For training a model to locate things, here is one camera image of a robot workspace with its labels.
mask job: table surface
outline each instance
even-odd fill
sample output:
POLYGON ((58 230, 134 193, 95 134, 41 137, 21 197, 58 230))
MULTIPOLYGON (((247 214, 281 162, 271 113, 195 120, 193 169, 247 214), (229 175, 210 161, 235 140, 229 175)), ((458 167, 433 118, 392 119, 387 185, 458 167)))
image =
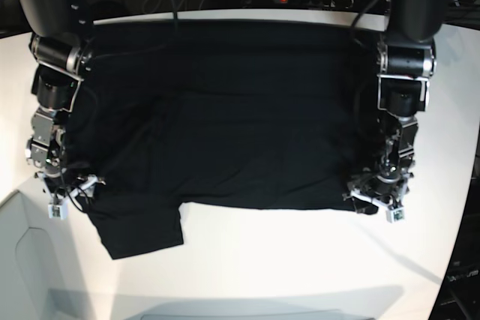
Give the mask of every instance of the table surface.
MULTIPOLYGON (((169 15, 113 21, 164 19, 169 15)), ((349 25, 354 14, 309 10, 205 10, 185 19, 271 19, 349 25)), ((381 16, 365 28, 380 30, 381 16)), ((33 173, 23 149, 36 100, 36 63, 24 34, 0 41, 0 199, 33 173)), ((181 207, 185 244, 112 261, 87 216, 47 219, 38 181, 19 186, 29 225, 55 249, 65 291, 89 319, 262 315, 322 310, 319 319, 425 320, 458 233, 480 122, 480 32, 444 25, 430 106, 418 114, 415 178, 406 220, 340 211, 258 211, 181 207)))

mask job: black shirt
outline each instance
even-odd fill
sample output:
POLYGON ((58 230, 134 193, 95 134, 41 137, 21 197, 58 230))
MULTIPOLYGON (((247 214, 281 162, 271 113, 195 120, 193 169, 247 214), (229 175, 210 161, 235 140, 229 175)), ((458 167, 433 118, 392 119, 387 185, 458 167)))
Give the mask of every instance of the black shirt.
POLYGON ((88 215, 112 258, 182 244, 184 202, 354 210, 342 194, 362 142, 346 78, 374 73, 351 68, 348 31, 180 29, 143 51, 169 39, 171 25, 100 27, 100 52, 139 52, 95 61, 70 119, 70 157, 106 178, 88 215))

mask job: power strip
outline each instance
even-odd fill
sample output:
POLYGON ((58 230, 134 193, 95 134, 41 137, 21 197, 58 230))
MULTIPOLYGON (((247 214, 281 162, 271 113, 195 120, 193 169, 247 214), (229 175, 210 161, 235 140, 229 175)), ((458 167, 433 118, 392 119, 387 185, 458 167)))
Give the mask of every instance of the power strip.
POLYGON ((314 7, 326 10, 352 10, 356 0, 272 0, 275 4, 314 7))

